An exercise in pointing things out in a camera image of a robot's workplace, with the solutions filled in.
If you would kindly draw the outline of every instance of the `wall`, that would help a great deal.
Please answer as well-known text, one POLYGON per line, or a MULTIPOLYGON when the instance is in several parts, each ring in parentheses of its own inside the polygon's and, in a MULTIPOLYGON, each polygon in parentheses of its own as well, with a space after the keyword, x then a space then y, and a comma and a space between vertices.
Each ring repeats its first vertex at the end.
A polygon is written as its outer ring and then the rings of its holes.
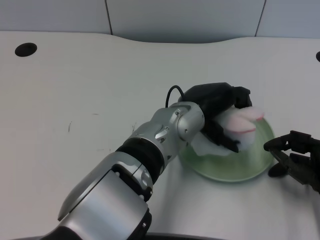
POLYGON ((319 0, 266 0, 257 36, 320 38, 319 0))
POLYGON ((106 2, 1 0, 0 31, 113 33, 166 43, 210 43, 248 36, 320 38, 319 0, 106 2))
POLYGON ((104 0, 0 0, 0 31, 110 34, 104 0))

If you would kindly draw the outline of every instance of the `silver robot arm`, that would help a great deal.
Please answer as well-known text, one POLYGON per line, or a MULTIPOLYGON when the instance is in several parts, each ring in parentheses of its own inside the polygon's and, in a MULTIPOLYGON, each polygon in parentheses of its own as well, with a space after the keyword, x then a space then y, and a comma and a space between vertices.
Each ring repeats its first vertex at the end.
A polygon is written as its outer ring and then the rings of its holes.
POLYGON ((59 212, 59 225, 37 239, 143 239, 152 220, 146 201, 154 183, 204 124, 194 102, 156 111, 70 192, 59 212))

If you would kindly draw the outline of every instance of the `table surface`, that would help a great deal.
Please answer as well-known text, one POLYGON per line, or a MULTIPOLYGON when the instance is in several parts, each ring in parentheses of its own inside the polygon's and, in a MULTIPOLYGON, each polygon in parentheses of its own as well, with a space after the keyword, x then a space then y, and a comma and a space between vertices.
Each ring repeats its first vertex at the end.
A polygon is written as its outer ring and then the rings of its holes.
MULTIPOLYGON (((251 90, 276 136, 320 138, 320 39, 249 37, 145 43, 94 33, 0 32, 0 239, 46 234, 69 193, 172 85, 228 82, 251 90), (15 55, 23 43, 35 54, 15 55)), ((178 98, 173 92, 171 103, 178 98)), ((287 176, 238 184, 174 159, 149 201, 152 232, 228 240, 319 239, 320 201, 287 176)))

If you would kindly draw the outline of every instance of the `glass plate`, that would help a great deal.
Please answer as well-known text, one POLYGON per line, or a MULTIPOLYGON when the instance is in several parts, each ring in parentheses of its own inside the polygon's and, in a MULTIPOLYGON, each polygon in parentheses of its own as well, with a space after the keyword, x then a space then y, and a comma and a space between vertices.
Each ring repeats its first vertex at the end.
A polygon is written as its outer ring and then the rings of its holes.
POLYGON ((273 156, 264 150, 264 144, 275 138, 265 119, 256 124, 255 141, 245 151, 227 156, 198 156, 191 144, 180 153, 180 159, 200 175, 221 182, 240 182, 254 178, 273 162, 273 156))

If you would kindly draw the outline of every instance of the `black cable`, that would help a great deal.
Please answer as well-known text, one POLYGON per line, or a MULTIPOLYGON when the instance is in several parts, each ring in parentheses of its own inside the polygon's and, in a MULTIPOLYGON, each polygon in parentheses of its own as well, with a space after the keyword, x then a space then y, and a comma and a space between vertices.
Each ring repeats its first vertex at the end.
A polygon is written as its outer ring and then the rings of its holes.
POLYGON ((179 91, 179 93, 181 95, 182 101, 184 101, 184 99, 185 99, 185 94, 182 91, 182 89, 178 85, 174 85, 169 89, 168 94, 166 95, 166 99, 165 99, 165 107, 166 108, 168 107, 170 94, 171 94, 173 89, 178 89, 178 91, 179 91))

